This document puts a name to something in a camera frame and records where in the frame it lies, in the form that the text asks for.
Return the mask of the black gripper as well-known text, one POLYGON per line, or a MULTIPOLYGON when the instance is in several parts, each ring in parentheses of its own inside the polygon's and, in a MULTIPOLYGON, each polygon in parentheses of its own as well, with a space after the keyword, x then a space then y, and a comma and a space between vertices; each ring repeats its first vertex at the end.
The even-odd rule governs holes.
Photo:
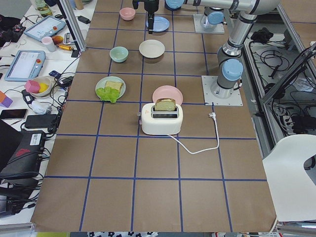
POLYGON ((148 33, 152 34, 155 22, 155 12, 158 11, 159 0, 133 0, 132 5, 134 9, 138 9, 139 2, 144 3, 144 9, 148 12, 147 22, 148 22, 148 33))

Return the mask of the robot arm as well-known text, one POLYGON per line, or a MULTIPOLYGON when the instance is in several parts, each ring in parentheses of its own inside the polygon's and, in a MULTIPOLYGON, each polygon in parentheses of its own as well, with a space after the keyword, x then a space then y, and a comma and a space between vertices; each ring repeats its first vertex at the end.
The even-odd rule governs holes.
POLYGON ((169 8, 180 8, 184 4, 239 10, 228 41, 220 47, 217 53, 220 74, 211 86, 211 93, 221 99, 231 96, 234 85, 242 76, 243 65, 239 58, 244 41, 258 15, 274 10, 278 0, 167 0, 169 8))
MULTIPOLYGON (((152 34, 154 31, 154 16, 158 11, 159 0, 133 0, 133 8, 137 9, 139 2, 144 3, 144 9, 147 12, 148 32, 152 34)), ((165 7, 169 10, 178 10, 185 3, 184 0, 166 0, 165 7)), ((201 26, 206 28, 207 26, 216 26, 224 21, 224 13, 221 8, 205 7, 204 15, 201 18, 201 26)))

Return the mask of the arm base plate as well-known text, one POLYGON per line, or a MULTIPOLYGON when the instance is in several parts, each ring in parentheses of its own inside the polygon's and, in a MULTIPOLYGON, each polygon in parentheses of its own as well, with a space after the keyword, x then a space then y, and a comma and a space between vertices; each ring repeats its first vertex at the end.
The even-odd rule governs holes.
POLYGON ((208 22, 204 14, 194 14, 195 33, 201 34, 224 34, 224 26, 222 23, 212 25, 208 22))
POLYGON ((231 89, 223 89, 217 83, 217 76, 201 76, 204 103, 214 106, 243 106, 238 84, 231 89))

